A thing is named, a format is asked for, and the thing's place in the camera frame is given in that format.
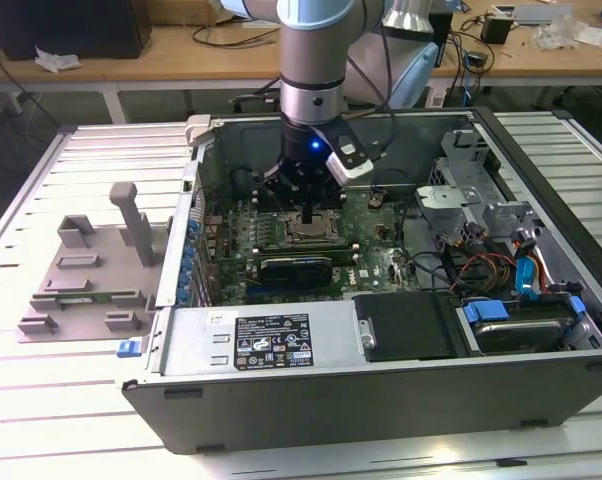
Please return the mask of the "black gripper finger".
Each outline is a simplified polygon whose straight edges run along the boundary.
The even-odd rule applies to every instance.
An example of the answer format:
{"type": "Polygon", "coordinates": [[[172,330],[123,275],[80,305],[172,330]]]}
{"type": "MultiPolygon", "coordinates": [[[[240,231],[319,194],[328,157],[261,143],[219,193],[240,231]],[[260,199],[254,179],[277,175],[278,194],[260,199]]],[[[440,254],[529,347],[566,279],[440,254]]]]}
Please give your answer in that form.
{"type": "Polygon", "coordinates": [[[264,173],[263,183],[273,194],[276,204],[283,210],[297,208],[301,212],[301,222],[308,223],[308,200],[305,191],[293,184],[280,170],[272,167],[264,173]]]}
{"type": "Polygon", "coordinates": [[[333,177],[313,178],[307,186],[307,223],[312,223],[316,207],[341,208],[345,201],[346,195],[333,177]]]}

